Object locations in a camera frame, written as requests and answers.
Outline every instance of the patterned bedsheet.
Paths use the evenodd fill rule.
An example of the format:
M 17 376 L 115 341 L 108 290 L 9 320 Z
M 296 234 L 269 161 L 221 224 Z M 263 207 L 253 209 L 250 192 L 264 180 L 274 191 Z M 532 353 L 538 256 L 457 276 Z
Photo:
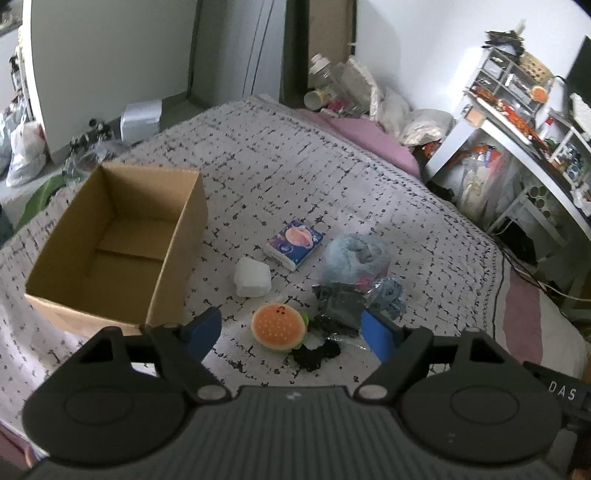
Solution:
M 391 246 L 390 270 L 404 283 L 401 323 L 457 335 L 477 326 L 495 336 L 503 257 L 495 244 L 419 181 L 296 112 L 260 98 L 206 111 L 134 149 L 120 161 L 199 168 L 209 226 L 187 288 L 186 318 L 220 306 L 222 336 L 204 364 L 233 391 L 242 384 L 326 385 L 354 389 L 377 366 L 369 351 L 345 346 L 313 373 L 266 351 L 249 331 L 263 301 L 313 311 L 321 247 L 294 273 L 272 266 L 272 291 L 241 299 L 232 284 L 244 255 L 263 260 L 261 244 L 284 222 L 300 219 L 324 232 L 380 236 Z M 54 328 L 22 296 L 38 251 L 75 194 L 62 190 L 0 251 L 0 420 L 21 430 L 24 400 L 83 339 Z

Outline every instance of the pink pillow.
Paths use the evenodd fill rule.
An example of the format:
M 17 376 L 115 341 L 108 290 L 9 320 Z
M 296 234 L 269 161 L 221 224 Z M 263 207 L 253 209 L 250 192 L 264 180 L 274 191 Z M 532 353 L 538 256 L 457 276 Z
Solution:
M 379 123 L 366 118 L 336 118 L 308 110 L 300 110 L 300 112 L 324 129 L 337 132 L 400 170 L 421 179 L 418 162 L 408 148 L 403 147 L 385 133 Z

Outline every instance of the plastic bag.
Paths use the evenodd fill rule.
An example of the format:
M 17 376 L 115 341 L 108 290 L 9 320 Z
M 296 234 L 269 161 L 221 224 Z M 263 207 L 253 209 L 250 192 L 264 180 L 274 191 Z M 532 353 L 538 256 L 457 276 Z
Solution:
M 369 69 L 351 55 L 345 63 L 341 82 L 352 97 L 363 106 L 362 113 L 368 113 L 370 120 L 378 119 L 381 92 Z
M 407 101 L 392 89 L 386 89 L 384 100 L 379 104 L 378 121 L 396 140 L 402 134 L 404 118 L 410 113 Z
M 503 155 L 490 145 L 477 145 L 462 160 L 464 177 L 458 210 L 474 223 L 482 220 L 486 202 L 505 165 Z
M 452 128 L 453 116 L 441 110 L 423 109 L 409 113 L 404 121 L 406 127 L 400 143 L 416 147 L 445 138 Z
M 113 160 L 128 151 L 130 148 L 122 141 L 101 140 L 91 145 L 85 153 L 72 152 L 66 160 L 64 175 L 68 182 L 84 180 L 104 161 Z
M 12 160 L 10 135 L 20 125 L 23 117 L 27 119 L 27 104 L 25 97 L 20 95 L 0 115 L 0 173 Z
M 369 313 L 386 324 L 390 331 L 405 312 L 404 290 L 395 275 L 375 280 L 368 288 L 330 283 L 316 285 L 312 291 L 318 300 L 319 314 L 310 320 L 310 328 L 326 339 L 367 349 L 361 335 L 362 318 Z
M 366 290 L 376 278 L 387 275 L 391 258 L 386 245 L 375 236 L 338 236 L 324 252 L 322 283 L 350 284 Z
M 586 217 L 591 216 L 591 189 L 587 183 L 573 190 L 574 206 L 580 208 Z
M 31 181 L 41 173 L 47 156 L 45 136 L 39 122 L 22 122 L 10 135 L 12 160 L 6 177 L 7 187 Z

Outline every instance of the white foam block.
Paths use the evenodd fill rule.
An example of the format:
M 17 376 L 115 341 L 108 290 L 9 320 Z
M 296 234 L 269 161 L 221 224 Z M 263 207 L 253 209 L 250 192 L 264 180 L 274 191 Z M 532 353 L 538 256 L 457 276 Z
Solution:
M 263 262 L 242 257 L 236 264 L 234 283 L 239 297 L 262 297 L 271 291 L 271 269 Z

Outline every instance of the screw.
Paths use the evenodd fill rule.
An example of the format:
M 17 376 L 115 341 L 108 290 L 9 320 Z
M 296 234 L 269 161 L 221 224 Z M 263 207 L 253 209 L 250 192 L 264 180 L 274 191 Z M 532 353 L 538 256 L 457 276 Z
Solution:
M 197 396 L 204 401 L 217 401 L 226 396 L 226 390 L 219 385 L 205 385 L 197 390 Z
M 357 390 L 357 393 L 364 400 L 382 400 L 388 395 L 388 390 L 382 385 L 364 385 Z

